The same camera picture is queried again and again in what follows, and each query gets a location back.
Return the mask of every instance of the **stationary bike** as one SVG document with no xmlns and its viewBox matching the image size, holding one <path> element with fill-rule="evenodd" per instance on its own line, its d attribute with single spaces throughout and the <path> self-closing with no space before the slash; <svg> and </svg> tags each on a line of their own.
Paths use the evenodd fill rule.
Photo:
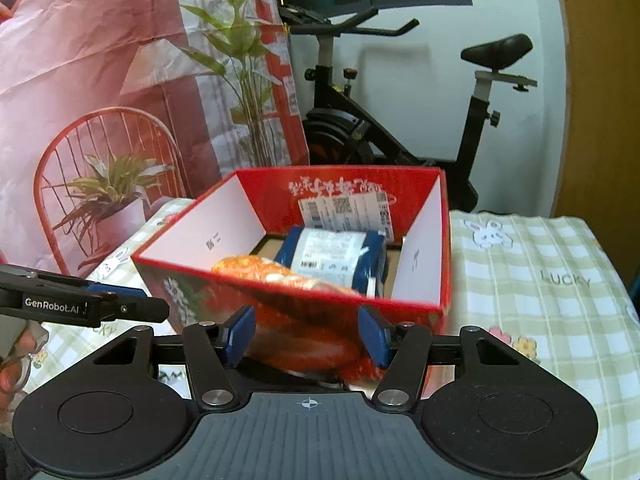
<svg viewBox="0 0 640 480">
<path fill-rule="evenodd" d="M 478 204 L 478 193 L 469 181 L 484 127 L 489 120 L 497 127 L 500 112 L 488 113 L 489 94 L 494 81 L 514 85 L 519 92 L 536 87 L 538 82 L 520 75 L 501 73 L 533 49 L 525 34 L 516 34 L 491 43 L 466 48 L 461 58 L 491 71 L 476 71 L 476 88 L 469 103 L 465 129 L 456 160 L 420 158 L 409 152 L 384 126 L 351 98 L 353 81 L 358 71 L 343 70 L 343 88 L 333 83 L 334 39 L 342 34 L 365 34 L 396 38 L 413 30 L 420 23 L 413 19 L 398 30 L 359 27 L 377 9 L 364 12 L 333 24 L 316 12 L 281 2 L 280 16 L 293 35 L 309 35 L 318 39 L 318 63 L 305 72 L 305 79 L 314 82 L 314 108 L 303 121 L 311 164 L 396 164 L 400 166 L 437 166 L 446 172 L 449 205 L 452 209 L 471 212 Z M 372 145 L 382 152 L 376 156 Z"/>
</svg>

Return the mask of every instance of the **human hand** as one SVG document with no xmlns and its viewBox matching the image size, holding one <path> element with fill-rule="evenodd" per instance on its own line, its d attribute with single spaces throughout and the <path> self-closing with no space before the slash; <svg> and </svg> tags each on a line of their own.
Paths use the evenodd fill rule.
<svg viewBox="0 0 640 480">
<path fill-rule="evenodd" d="M 15 344 L 14 351 L 0 364 L 0 432 L 10 433 L 16 393 L 22 390 L 31 370 L 31 355 L 37 354 L 49 340 L 39 323 L 30 321 Z"/>
</svg>

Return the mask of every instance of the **cardboard box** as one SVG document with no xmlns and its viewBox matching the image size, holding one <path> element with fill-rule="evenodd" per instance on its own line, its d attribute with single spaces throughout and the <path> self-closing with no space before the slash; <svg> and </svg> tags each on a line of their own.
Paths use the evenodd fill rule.
<svg viewBox="0 0 640 480">
<path fill-rule="evenodd" d="M 223 321 L 252 304 L 258 327 L 251 357 L 313 377 L 367 384 L 379 379 L 380 371 L 358 336 L 361 304 L 372 304 L 391 322 L 428 324 L 435 333 L 446 323 L 446 196 L 444 173 L 435 168 L 239 170 L 174 218 L 132 259 L 151 293 L 171 305 L 170 322 L 177 332 L 197 320 Z M 324 222 L 334 228 L 356 230 L 357 224 L 386 230 L 391 239 L 383 297 L 283 288 L 210 272 L 228 256 L 273 258 L 290 227 L 305 220 L 308 226 Z"/>
</svg>

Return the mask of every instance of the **bike seat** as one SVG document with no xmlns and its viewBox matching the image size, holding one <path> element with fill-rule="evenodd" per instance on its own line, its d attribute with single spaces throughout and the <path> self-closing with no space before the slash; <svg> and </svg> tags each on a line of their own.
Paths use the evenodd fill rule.
<svg viewBox="0 0 640 480">
<path fill-rule="evenodd" d="M 470 46 L 460 53 L 465 61 L 490 68 L 503 70 L 533 49 L 533 43 L 526 34 L 515 34 L 508 38 Z"/>
</svg>

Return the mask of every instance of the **bunny print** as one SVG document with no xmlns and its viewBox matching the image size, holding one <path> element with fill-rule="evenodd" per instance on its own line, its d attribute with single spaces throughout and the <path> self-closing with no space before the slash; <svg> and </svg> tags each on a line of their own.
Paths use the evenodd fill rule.
<svg viewBox="0 0 640 480">
<path fill-rule="evenodd" d="M 116 252 L 111 254 L 98 266 L 97 269 L 95 269 L 95 277 L 97 281 L 101 282 L 105 278 L 108 278 L 120 264 L 127 261 L 128 257 L 129 250 L 126 247 L 119 248 Z"/>
<path fill-rule="evenodd" d="M 502 230 L 502 224 L 495 220 L 489 220 L 486 227 L 465 220 L 465 225 L 474 232 L 474 242 L 478 247 L 489 249 L 494 245 L 513 247 L 513 240 Z"/>
</svg>

